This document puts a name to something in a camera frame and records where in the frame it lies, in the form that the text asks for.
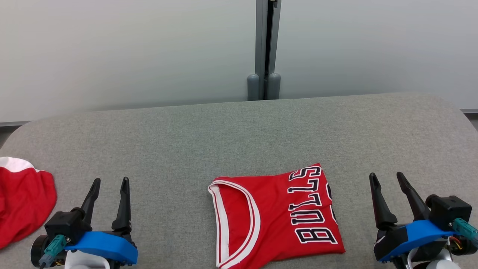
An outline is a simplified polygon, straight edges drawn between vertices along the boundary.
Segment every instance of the red cloth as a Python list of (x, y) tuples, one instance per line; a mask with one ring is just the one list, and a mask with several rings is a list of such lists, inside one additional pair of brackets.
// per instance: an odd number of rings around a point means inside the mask
[(258, 269), (273, 260), (344, 253), (320, 164), (277, 176), (216, 178), (217, 267)]
[(37, 230), (55, 203), (52, 174), (22, 159), (0, 157), (0, 249)]

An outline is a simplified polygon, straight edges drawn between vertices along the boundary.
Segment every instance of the folded jersey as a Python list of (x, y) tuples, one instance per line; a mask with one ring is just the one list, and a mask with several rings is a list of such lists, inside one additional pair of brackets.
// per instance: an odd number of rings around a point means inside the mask
[(52, 174), (23, 159), (0, 157), (0, 249), (38, 229), (55, 203)]
[(257, 269), (273, 260), (345, 252), (319, 163), (276, 176), (219, 177), (208, 189), (218, 268)]

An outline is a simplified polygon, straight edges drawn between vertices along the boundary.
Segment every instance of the vertical metal frame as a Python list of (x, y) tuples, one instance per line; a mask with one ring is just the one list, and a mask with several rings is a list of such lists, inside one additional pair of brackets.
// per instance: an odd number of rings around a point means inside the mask
[(267, 3), (256, 0), (256, 61), (255, 74), (248, 76), (248, 100), (264, 100), (267, 43)]
[(282, 0), (275, 0), (274, 13), (272, 14), (271, 47), (269, 55), (269, 74), (275, 72), (275, 57), (277, 53), (277, 37), (279, 36), (279, 19), (281, 16)]

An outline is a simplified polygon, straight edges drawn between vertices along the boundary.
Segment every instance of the white stripe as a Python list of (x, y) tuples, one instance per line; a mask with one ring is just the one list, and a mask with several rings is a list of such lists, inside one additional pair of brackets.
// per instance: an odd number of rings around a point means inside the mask
[(219, 191), (218, 186), (209, 186), (209, 192), (214, 195), (214, 209), (216, 210), (216, 227), (217, 237), (216, 237), (216, 264), (219, 264), (220, 261), (227, 259), (229, 257), (229, 223), (228, 215), (226, 214), (226, 209), (224, 208), (224, 203), (222, 202), (221, 192)]
[(8, 171), (17, 173), (28, 168), (35, 168), (31, 163), (19, 158), (0, 157), (0, 167), (6, 168)]
[[(214, 192), (214, 190), (211, 189), (211, 187), (213, 187), (213, 186), (217, 187), (216, 186), (217, 184), (227, 185), (227, 186), (233, 187), (233, 188), (241, 191), (242, 193), (244, 193), (246, 195), (246, 199), (247, 199), (248, 206), (249, 206), (249, 213), (250, 213), (249, 233), (246, 237), (246, 240), (244, 240), (244, 242), (237, 249), (237, 251), (234, 252), (228, 258), (223, 259), (222, 256), (221, 256), (220, 261), (217, 264), (217, 267), (219, 267), (219, 268), (228, 269), (228, 268), (240, 263), (245, 257), (247, 257), (247, 255), (249, 255), (251, 253), (252, 249), (254, 248), (254, 246), (257, 242), (257, 238), (259, 237), (259, 231), (260, 231), (260, 228), (261, 228), (261, 216), (259, 215), (259, 209), (258, 209), (257, 204), (254, 201), (252, 195), (244, 187), (242, 187), (242, 186), (240, 186), (236, 183), (229, 182), (229, 181), (216, 180), (216, 181), (213, 181), (213, 183), (209, 186), (209, 192), (213, 195), (215, 194), (215, 192)], [(224, 207), (224, 204), (222, 202), (221, 202), (221, 204), (217, 203), (217, 207), (219, 207), (219, 206)], [(220, 216), (220, 214), (218, 213), (219, 212), (218, 208), (216, 208), (216, 211), (217, 211), (217, 216)], [(217, 229), (218, 230), (220, 229), (221, 234), (223, 234), (222, 227), (217, 227)], [(220, 241), (221, 241), (220, 248), (222, 250), (222, 245), (224, 245), (224, 244), (228, 245), (228, 241), (227, 242), (223, 241), (222, 236), (221, 236)]]

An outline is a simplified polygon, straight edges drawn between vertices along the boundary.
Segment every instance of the gray table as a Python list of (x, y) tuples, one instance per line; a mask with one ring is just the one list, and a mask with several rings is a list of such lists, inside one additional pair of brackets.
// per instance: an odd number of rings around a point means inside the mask
[[(478, 205), (478, 132), (450, 103), (422, 94), (379, 94), (89, 112), (28, 123), (0, 156), (26, 159), (55, 177), (55, 211), (80, 206), (102, 179), (92, 225), (110, 229), (121, 179), (131, 180), (136, 268), (214, 268), (216, 222), (206, 188), (218, 176), (278, 174), (320, 162), (347, 252), (266, 268), (391, 268), (375, 261), (368, 175), (406, 223), (403, 172), (422, 197), (458, 195)], [(471, 221), (478, 224), (478, 212)], [(0, 251), (2, 268), (31, 268), (43, 229)], [(478, 254), (458, 258), (475, 268)]]

